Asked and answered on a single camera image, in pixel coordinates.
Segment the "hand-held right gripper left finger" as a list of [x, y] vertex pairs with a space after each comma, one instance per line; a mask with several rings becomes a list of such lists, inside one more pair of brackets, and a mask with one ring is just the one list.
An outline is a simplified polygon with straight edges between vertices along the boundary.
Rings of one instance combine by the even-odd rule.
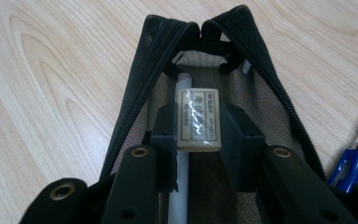
[[146, 142], [125, 151], [101, 224], [167, 224], [177, 189], [177, 110], [176, 103], [160, 107]]

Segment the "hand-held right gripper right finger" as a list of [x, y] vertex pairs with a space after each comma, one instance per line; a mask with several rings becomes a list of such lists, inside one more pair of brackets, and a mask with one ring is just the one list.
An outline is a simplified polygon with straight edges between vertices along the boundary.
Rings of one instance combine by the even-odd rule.
[[240, 107], [222, 103], [220, 116], [220, 153], [230, 184], [255, 194], [264, 224], [358, 224], [294, 150], [267, 145]]

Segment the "white pen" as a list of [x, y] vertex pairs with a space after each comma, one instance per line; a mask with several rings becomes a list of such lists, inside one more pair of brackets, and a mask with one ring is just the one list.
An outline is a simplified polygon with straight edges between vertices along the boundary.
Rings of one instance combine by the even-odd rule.
[[[175, 102], [180, 99], [179, 90], [191, 88], [192, 78], [188, 73], [178, 75], [178, 81], [175, 86]], [[181, 139], [181, 111], [180, 106], [177, 113], [177, 140]], [[187, 224], [187, 197], [188, 197], [188, 170], [189, 170], [189, 154], [186, 151], [178, 151], [176, 155], [177, 161], [177, 178], [176, 183], [178, 189], [169, 195], [168, 224]]]

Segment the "blue pen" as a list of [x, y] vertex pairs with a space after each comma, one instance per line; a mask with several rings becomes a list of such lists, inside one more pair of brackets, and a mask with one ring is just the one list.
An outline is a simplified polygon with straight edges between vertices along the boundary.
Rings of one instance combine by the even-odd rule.
[[352, 146], [343, 151], [327, 183], [346, 193], [358, 183], [358, 135]]

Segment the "black mesh pencil case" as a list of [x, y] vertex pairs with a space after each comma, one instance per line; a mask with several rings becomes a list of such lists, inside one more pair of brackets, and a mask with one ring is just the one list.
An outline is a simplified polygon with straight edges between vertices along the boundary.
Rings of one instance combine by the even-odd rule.
[[280, 82], [250, 9], [240, 5], [202, 25], [145, 18], [129, 80], [101, 171], [107, 178], [122, 152], [151, 127], [159, 106], [182, 68], [197, 84], [215, 87], [226, 102], [244, 110], [269, 146], [295, 150], [320, 178], [324, 170], [295, 108]]

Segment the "small white eraser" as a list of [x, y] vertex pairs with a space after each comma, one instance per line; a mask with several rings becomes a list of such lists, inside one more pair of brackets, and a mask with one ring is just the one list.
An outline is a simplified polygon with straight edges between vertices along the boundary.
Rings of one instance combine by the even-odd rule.
[[216, 152], [222, 147], [219, 91], [188, 88], [178, 91], [177, 149]]

